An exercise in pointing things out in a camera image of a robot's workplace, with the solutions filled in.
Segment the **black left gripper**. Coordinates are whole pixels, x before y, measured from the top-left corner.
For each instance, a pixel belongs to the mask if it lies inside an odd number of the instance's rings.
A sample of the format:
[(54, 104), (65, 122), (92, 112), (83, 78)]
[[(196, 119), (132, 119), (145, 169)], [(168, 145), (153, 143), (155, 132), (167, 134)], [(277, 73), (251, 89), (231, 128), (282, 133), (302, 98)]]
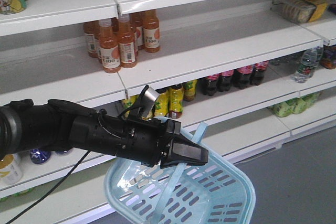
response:
[(179, 136), (181, 123), (167, 119), (122, 120), (108, 115), (78, 116), (69, 134), (72, 147), (126, 158), (152, 167), (204, 166), (208, 150)]

